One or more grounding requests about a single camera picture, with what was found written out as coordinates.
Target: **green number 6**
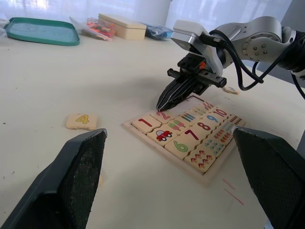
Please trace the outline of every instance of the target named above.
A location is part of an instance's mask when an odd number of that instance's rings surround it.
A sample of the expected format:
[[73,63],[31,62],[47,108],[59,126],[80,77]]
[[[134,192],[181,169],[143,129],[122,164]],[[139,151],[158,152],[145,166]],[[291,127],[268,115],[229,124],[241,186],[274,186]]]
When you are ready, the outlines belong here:
[[181,152],[185,153],[189,150],[189,148],[184,144],[178,144],[178,142],[176,142],[176,141],[174,141],[173,143],[175,144],[175,147]]

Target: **table surface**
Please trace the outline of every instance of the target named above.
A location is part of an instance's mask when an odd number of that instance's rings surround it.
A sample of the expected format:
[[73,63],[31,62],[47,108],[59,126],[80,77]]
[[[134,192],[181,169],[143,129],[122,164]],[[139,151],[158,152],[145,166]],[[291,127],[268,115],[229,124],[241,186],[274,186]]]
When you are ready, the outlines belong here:
[[[121,126],[155,108],[172,80],[166,71],[177,69],[186,54],[172,41],[151,39],[81,36],[73,47],[0,40],[0,225],[64,143],[85,132],[65,128],[68,114],[86,112],[96,113],[98,127],[108,131],[104,183],[87,229],[263,228],[267,217],[237,149],[203,187]],[[233,66],[223,76],[237,87]],[[305,129],[295,86],[271,76],[240,95],[212,86],[201,97],[229,106],[251,127],[282,136],[295,149]]]

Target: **red car picture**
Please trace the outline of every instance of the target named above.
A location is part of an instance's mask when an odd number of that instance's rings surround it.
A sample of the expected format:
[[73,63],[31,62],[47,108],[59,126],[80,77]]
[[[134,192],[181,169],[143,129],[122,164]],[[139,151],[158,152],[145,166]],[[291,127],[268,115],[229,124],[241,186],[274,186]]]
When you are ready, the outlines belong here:
[[166,138],[167,138],[167,137],[172,137],[172,132],[170,132],[170,131],[168,131],[168,130],[166,130],[166,131],[158,130],[158,131],[156,132],[156,134],[157,134],[157,140],[158,140],[159,142],[161,142],[161,141],[166,141]]

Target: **wooden puzzle board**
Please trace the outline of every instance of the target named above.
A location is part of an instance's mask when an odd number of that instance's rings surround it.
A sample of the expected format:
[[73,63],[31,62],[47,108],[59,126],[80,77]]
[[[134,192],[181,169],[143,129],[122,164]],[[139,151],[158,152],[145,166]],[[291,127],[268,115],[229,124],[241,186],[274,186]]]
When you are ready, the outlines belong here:
[[123,127],[198,182],[208,185],[236,146],[231,130],[244,119],[194,95],[177,107],[151,111]]

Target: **teal tray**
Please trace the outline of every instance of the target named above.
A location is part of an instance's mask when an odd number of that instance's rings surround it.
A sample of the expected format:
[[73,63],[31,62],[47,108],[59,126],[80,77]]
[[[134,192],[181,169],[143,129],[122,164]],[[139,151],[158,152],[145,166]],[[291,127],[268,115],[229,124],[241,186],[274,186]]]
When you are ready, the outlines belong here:
[[4,27],[7,36],[44,44],[73,46],[80,43],[74,26],[63,21],[51,21],[34,18],[11,18]]

